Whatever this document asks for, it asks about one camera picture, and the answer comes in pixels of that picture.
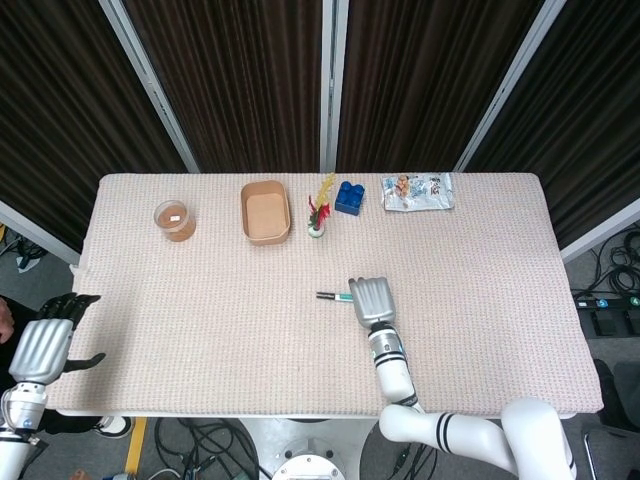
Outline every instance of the brown liquid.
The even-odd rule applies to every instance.
[[[171,217],[180,217],[180,220],[171,220]],[[184,217],[187,216],[187,210],[179,205],[171,205],[165,208],[160,215],[158,215],[158,225],[162,228],[173,228],[180,225],[184,221]],[[164,232],[169,240],[172,242],[183,242],[196,231],[196,219],[193,215],[189,215],[189,220],[184,226],[177,232]]]

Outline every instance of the blue lego brick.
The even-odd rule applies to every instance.
[[[358,215],[363,196],[364,187],[362,185],[351,185],[349,182],[342,182],[336,197],[335,209],[350,215]]]

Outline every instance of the brown paper container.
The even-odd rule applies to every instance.
[[[274,245],[287,239],[291,227],[289,201],[280,182],[249,183],[240,197],[244,234],[252,244]]]

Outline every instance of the white packet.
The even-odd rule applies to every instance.
[[[415,212],[453,208],[450,173],[400,174],[382,178],[385,210]]]

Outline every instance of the yellow flower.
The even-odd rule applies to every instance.
[[[319,209],[325,203],[329,203],[329,190],[333,186],[333,182],[335,182],[335,180],[335,173],[330,173],[329,175],[327,175],[327,178],[324,179],[324,182],[322,182],[322,186],[320,187],[320,191],[316,196],[316,208]]]

